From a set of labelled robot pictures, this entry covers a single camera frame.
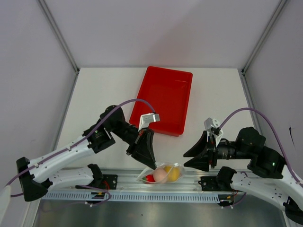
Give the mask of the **red chili pepper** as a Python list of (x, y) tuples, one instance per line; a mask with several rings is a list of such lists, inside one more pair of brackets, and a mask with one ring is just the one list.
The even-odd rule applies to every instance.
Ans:
[(143, 180), (147, 183), (154, 183), (155, 182), (155, 179), (153, 177), (153, 175), (146, 175)]

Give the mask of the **pale egg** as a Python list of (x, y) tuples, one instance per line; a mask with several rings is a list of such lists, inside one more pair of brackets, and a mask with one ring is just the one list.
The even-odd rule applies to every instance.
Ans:
[(163, 168), (157, 168), (152, 175), (156, 183), (165, 183), (167, 181), (167, 172)]

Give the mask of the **clear zip top bag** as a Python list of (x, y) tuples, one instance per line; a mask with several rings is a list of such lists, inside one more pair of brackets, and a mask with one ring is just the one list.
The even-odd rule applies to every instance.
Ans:
[(184, 167), (178, 163), (156, 163), (156, 168), (145, 168), (137, 177), (144, 184), (168, 184), (177, 182), (186, 174)]

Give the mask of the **yellow bell pepper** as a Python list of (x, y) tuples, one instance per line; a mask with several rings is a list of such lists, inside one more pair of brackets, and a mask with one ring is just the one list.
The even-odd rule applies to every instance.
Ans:
[(180, 177), (180, 169), (178, 167), (165, 166), (164, 170), (168, 174), (167, 182), (175, 182)]

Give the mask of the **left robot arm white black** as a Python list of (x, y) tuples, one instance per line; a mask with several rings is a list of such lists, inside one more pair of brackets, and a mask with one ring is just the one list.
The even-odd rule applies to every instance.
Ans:
[(76, 170), (64, 168), (114, 145), (114, 135), (128, 144), (127, 155), (153, 170), (156, 169), (152, 145), (154, 131), (149, 128), (149, 124), (158, 121), (160, 117), (157, 113), (147, 113), (140, 116), (138, 126), (129, 124), (122, 108), (112, 105), (100, 115), (96, 124), (66, 147), (36, 159), (18, 159), (18, 178), (24, 200), (35, 201), (53, 189), (69, 186), (98, 189), (104, 179), (98, 165), (89, 164)]

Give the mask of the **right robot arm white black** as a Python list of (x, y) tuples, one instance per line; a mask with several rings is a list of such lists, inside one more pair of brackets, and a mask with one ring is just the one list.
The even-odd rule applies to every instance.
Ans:
[(277, 151), (265, 146), (265, 137), (254, 128), (240, 130), (235, 141), (221, 139), (203, 131), (199, 141), (183, 156), (190, 160), (185, 167), (208, 172), (218, 160), (248, 159), (247, 168), (256, 176), (271, 180), (270, 186), (249, 179), (244, 172), (223, 166), (212, 183), (201, 179), (199, 184), (207, 191), (240, 191), (262, 199), (280, 210), (297, 224), (303, 223), (303, 189), (299, 177), (292, 175), (286, 159)]

